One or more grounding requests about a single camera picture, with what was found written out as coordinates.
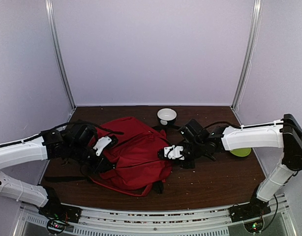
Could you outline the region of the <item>red backpack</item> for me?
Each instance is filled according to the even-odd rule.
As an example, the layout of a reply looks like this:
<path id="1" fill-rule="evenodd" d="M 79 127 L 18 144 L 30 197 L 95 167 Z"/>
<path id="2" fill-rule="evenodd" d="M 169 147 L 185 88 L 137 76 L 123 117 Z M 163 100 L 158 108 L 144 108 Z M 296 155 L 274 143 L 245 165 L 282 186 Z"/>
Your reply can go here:
<path id="1" fill-rule="evenodd" d="M 163 193 L 164 182 L 171 174 L 172 161 L 161 160 L 157 153 L 170 145 L 164 130 L 157 131 L 135 117 L 119 118 L 102 125 L 115 131 L 118 142 L 103 150 L 115 168 L 105 173 L 94 173 L 93 165 L 80 163 L 80 176 L 46 176 L 46 182 L 88 182 L 134 197 L 144 197 L 152 190 Z"/>

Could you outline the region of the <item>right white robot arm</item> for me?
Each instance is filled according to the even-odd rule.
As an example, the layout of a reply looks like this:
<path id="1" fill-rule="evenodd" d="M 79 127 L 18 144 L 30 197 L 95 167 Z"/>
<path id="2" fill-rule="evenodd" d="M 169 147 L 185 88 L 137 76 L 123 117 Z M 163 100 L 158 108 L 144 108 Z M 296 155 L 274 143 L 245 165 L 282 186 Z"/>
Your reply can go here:
<path id="1" fill-rule="evenodd" d="M 280 148 L 283 156 L 274 170 L 256 188 L 254 200 L 246 205 L 246 213 L 256 217 L 265 208 L 274 194 L 288 180 L 302 170 L 302 128 L 292 114 L 268 123 L 237 126 L 225 121 L 217 121 L 210 127 L 202 127 L 191 119 L 179 128 L 184 140 L 192 145 L 191 158 L 224 151 L 238 151 L 252 148 Z"/>

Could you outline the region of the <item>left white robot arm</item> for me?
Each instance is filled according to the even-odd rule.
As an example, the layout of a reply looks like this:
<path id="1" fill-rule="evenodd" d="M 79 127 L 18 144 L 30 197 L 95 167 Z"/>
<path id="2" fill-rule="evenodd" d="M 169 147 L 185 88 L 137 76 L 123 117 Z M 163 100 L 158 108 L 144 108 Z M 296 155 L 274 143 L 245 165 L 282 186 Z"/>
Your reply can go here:
<path id="1" fill-rule="evenodd" d="M 114 145 L 118 141 L 116 136 L 123 134 L 79 120 L 0 144 L 0 196 L 45 209 L 53 218 L 62 217 L 64 207 L 55 190 L 12 178 L 2 169 L 56 158 L 74 158 L 80 163 L 94 165 L 96 169 L 106 169 L 110 164 L 102 156 L 103 150 Z"/>

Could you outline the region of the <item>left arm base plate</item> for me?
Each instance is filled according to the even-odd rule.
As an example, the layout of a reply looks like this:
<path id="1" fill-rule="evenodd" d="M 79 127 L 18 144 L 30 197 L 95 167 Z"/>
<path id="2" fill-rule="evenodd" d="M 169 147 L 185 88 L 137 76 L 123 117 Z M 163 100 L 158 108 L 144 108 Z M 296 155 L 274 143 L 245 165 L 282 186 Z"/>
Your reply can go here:
<path id="1" fill-rule="evenodd" d="M 68 205 L 53 205 L 39 207 L 38 212 L 46 218 L 60 220 L 65 223 L 78 223 L 82 209 Z"/>

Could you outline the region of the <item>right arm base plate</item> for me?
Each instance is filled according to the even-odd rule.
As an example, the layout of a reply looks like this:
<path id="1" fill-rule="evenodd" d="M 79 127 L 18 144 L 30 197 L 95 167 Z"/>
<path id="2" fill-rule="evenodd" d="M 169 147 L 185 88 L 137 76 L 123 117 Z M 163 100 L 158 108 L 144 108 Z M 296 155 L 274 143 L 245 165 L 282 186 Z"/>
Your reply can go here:
<path id="1" fill-rule="evenodd" d="M 264 214 L 271 213 L 271 208 L 268 203 L 246 203 L 235 205 L 229 208 L 229 215 L 232 222 L 246 221 L 249 219 L 261 217 Z"/>

